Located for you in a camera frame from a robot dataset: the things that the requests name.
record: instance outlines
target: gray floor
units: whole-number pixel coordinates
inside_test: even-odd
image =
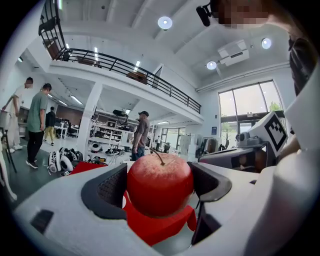
[[[21,150],[16,150],[12,154],[17,173],[15,173],[13,166],[8,162],[5,151],[2,152],[7,168],[9,184],[12,191],[17,195],[16,201],[13,201],[10,196],[8,196],[9,205],[12,209],[17,207],[23,200],[36,192],[43,185],[58,178],[60,175],[59,173],[52,173],[52,175],[49,175],[46,167],[48,165],[49,153],[41,149],[36,156],[39,168],[33,169],[27,165],[27,142],[22,139],[21,145],[23,148]]]
[[[17,195],[17,201],[9,201],[9,205],[12,210],[17,207],[23,200],[28,198],[38,189],[40,189],[46,183],[60,177],[60,173],[52,173],[49,175],[46,165],[48,164],[49,153],[43,150],[39,150],[36,158],[38,159],[37,164],[38,169],[33,169],[26,164],[27,158],[27,142],[21,140],[21,145],[23,145],[22,150],[18,150],[12,154],[13,161],[17,170],[14,169],[11,164],[9,164],[5,152],[3,152],[3,157],[6,162],[9,183],[12,191]],[[189,205],[196,208],[198,202],[198,197],[196,194],[192,194],[189,200]],[[164,256],[174,255],[187,250],[190,247],[191,239],[194,232],[188,228],[185,224],[182,230],[172,237],[161,241],[152,247]]]

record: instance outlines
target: handrail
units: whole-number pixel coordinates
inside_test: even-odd
[[[47,9],[50,9],[51,17],[48,16]],[[130,63],[124,59],[101,52],[94,52],[92,50],[77,48],[67,48],[60,26],[58,1],[54,2],[54,11],[55,14],[53,14],[52,1],[46,0],[46,3],[44,5],[46,21],[44,21],[45,17],[41,16],[42,24],[39,26],[39,35],[41,35],[44,45],[53,60],[78,62],[81,64],[90,65],[101,69],[104,68],[112,72],[123,74],[131,79],[139,81],[145,85],[149,85],[151,88],[167,94],[169,97],[180,101],[181,103],[187,105],[187,107],[200,114],[201,105],[198,102],[189,97],[182,90],[173,86],[171,83],[142,67],[138,67],[135,64]],[[57,34],[56,26],[58,26],[59,35]]]

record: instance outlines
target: cap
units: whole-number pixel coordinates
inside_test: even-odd
[[[145,114],[147,117],[149,116],[149,113],[148,113],[147,111],[142,111],[142,112],[139,112],[138,114],[139,114],[139,116],[140,116],[141,114]]]

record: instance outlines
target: floor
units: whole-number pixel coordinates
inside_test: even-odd
[[[23,146],[22,150],[17,150],[12,154],[17,173],[14,172],[12,165],[8,163],[6,154],[3,154],[7,166],[11,189],[17,195],[17,201],[9,202],[12,210],[14,210],[15,207],[17,207],[23,200],[32,195],[46,183],[60,177],[60,173],[52,173],[51,175],[49,175],[48,173],[47,164],[49,152],[59,150],[61,147],[65,147],[68,149],[76,149],[77,147],[77,139],[70,137],[62,140],[57,139],[54,142],[54,146],[51,146],[50,143],[50,141],[43,142],[39,153],[36,156],[37,164],[39,166],[39,168],[36,170],[28,166],[25,162],[25,159],[27,157],[27,142],[23,139],[21,140],[21,145]],[[131,153],[126,153],[125,156],[121,157],[121,159],[117,159],[117,164],[119,164],[123,159],[129,159],[130,154]],[[94,155],[106,157],[107,161],[109,161],[110,159],[110,157],[106,156],[104,152]],[[190,158],[190,156],[183,156],[183,158],[190,161],[192,157]],[[191,207],[196,208],[197,203],[197,195],[192,194],[188,204]],[[179,252],[183,252],[190,247],[193,234],[194,232],[188,228],[187,224],[185,224],[182,230],[177,235],[169,237],[168,239],[161,241],[153,245],[152,247],[164,256],[174,255]]]

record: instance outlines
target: apple stem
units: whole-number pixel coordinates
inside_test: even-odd
[[[160,156],[154,149],[152,149],[151,147],[150,147],[150,150],[151,150],[152,152],[154,152],[154,153],[160,158],[160,160],[161,160],[161,165],[164,166],[164,165],[165,165],[165,162],[162,160],[161,156]]]

